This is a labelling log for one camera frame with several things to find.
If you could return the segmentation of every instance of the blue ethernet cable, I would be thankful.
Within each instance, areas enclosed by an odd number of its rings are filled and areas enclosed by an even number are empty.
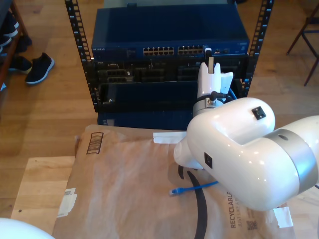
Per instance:
[[[193,188],[175,188],[173,190],[170,190],[169,195],[170,196],[177,196],[177,195],[181,195],[185,192],[194,191],[196,189],[208,188],[208,187],[213,186],[217,183],[218,183],[218,181],[213,182],[213,183],[204,184],[204,185],[197,186],[197,187],[193,187]]]
[[[230,96],[231,96],[234,100],[237,99],[237,97],[236,97],[234,91],[233,91],[231,88],[229,88],[229,93],[230,93]]]

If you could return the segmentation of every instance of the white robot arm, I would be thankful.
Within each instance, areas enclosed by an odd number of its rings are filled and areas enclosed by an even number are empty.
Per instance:
[[[216,77],[210,78],[222,81],[218,69],[217,63]],[[209,73],[201,67],[199,85],[205,75]],[[257,211],[275,208],[319,183],[319,116],[273,131],[274,112],[262,100],[218,101],[207,96],[205,108],[194,106],[187,136],[174,150],[179,165],[204,168]]]

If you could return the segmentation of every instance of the wooden floor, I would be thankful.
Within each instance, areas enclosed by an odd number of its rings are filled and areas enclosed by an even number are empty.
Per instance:
[[[30,157],[74,155],[74,136],[96,123],[81,62],[62,0],[16,0],[33,45],[22,55],[28,59],[46,52],[55,67],[41,84],[28,87],[25,76],[10,75],[1,95],[0,113],[0,217],[10,217]],[[80,0],[81,16],[91,45],[96,9],[101,0]],[[252,36],[260,0],[239,5]],[[319,114],[319,67],[303,87],[315,59],[300,40],[290,56],[286,51],[305,21],[298,1],[275,2],[264,45],[249,93],[274,110],[277,127]],[[309,37],[319,49],[318,35]]]
[[[52,234],[74,156],[30,158],[11,215]]]

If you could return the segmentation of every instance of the white tape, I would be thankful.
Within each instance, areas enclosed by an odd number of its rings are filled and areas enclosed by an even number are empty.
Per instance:
[[[64,192],[64,196],[60,205],[60,209],[58,212],[58,218],[67,216],[68,213],[72,210],[77,194],[75,193],[75,188],[66,189]]]
[[[153,133],[154,143],[178,143],[185,138],[186,132]]]
[[[280,228],[293,227],[293,220],[291,219],[289,207],[274,208],[274,213]]]

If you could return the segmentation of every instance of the barcode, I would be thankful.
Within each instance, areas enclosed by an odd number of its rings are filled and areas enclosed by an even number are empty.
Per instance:
[[[88,151],[86,154],[90,153],[100,153],[101,144],[103,139],[103,133],[102,132],[96,132],[91,134],[91,139],[88,147]]]
[[[256,221],[247,221],[247,230],[257,230],[257,222]]]

